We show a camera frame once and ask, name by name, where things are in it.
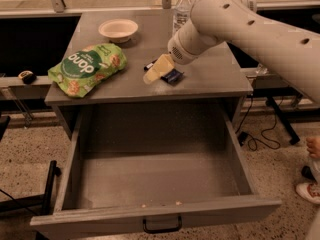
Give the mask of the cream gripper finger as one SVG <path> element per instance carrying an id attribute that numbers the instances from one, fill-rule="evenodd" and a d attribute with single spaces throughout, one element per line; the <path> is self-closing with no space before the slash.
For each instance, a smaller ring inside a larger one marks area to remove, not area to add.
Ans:
<path id="1" fill-rule="evenodd" d="M 170 54 L 162 54 L 152 67 L 157 77 L 162 77 L 175 67 Z"/>
<path id="2" fill-rule="evenodd" d="M 153 70 L 149 69 L 143 76 L 143 81 L 145 84 L 151 84 L 160 78 L 159 74 Z"/>

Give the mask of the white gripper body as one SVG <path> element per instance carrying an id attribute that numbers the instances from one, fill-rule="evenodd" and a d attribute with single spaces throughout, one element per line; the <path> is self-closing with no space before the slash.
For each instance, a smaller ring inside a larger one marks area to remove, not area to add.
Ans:
<path id="1" fill-rule="evenodd" d="M 189 19 L 169 40 L 168 52 L 174 62 L 186 65 L 222 42 L 212 22 Z"/>

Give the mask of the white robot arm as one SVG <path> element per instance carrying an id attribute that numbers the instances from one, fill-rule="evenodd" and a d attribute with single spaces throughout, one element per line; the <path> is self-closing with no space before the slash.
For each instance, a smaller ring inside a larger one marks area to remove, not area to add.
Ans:
<path id="1" fill-rule="evenodd" d="M 150 84 L 228 42 L 320 103 L 320 34 L 262 17 L 255 0 L 193 0 L 189 20 L 145 73 Z"/>

